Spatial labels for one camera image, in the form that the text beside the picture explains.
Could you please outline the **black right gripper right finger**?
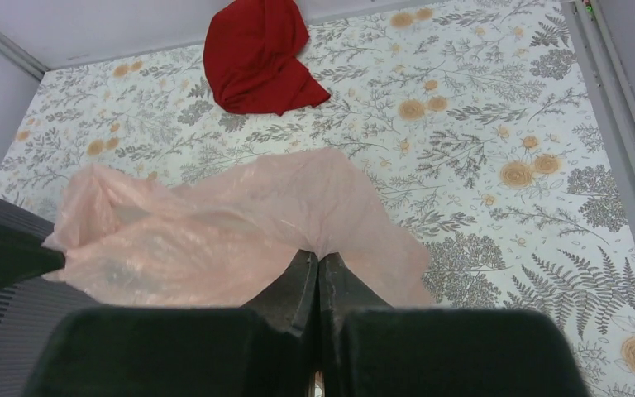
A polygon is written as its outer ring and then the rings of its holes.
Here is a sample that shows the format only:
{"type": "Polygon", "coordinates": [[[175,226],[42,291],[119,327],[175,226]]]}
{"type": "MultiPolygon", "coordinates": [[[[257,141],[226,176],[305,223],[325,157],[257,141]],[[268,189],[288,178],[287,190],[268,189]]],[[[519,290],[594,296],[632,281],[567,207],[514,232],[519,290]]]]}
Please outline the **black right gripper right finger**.
{"type": "Polygon", "coordinates": [[[318,271],[328,396],[586,396],[562,332],[517,309],[397,309],[337,254],[318,271]]]}

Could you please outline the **grey mesh trash bin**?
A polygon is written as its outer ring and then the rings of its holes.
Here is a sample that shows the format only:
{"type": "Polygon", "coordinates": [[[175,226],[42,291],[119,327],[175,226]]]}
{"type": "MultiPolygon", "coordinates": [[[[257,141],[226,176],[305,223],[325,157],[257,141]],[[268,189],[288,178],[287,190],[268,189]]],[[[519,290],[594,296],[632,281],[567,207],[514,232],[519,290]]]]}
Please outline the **grey mesh trash bin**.
{"type": "MultiPolygon", "coordinates": [[[[41,245],[54,229],[52,222],[3,199],[0,224],[37,237],[41,245]]],[[[0,396],[21,395],[57,324],[95,305],[85,293],[42,275],[0,289],[0,396]]]]}

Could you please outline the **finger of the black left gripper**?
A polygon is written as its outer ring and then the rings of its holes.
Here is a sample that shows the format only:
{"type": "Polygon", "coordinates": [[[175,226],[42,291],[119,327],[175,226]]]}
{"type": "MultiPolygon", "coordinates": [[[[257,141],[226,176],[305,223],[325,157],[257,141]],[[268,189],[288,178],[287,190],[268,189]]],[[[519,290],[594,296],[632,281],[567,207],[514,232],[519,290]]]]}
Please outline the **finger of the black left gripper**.
{"type": "Polygon", "coordinates": [[[64,255],[37,237],[0,224],[0,289],[64,268],[64,255]]]}

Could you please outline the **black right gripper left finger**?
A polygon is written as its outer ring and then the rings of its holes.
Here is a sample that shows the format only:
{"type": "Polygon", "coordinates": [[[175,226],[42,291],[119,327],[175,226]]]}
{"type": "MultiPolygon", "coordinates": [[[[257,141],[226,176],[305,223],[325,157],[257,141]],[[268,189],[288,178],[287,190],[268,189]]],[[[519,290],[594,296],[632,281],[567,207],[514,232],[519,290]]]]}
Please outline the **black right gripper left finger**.
{"type": "Polygon", "coordinates": [[[304,396],[318,259],[299,251],[236,308],[97,306],[69,314],[27,396],[304,396]]]}

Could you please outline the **pink plastic trash bag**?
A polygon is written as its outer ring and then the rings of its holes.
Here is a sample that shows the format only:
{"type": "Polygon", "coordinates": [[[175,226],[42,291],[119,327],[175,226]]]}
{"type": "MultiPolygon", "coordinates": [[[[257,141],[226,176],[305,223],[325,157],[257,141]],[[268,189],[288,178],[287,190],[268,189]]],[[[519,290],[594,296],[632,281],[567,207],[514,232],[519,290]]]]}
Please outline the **pink plastic trash bag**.
{"type": "Polygon", "coordinates": [[[397,307],[431,303],[427,248],[394,225],[366,173],[333,148],[262,155],[196,184],[167,187],[103,165],[64,189],[46,275],[122,306],[239,306],[295,254],[337,253],[397,307]]]}

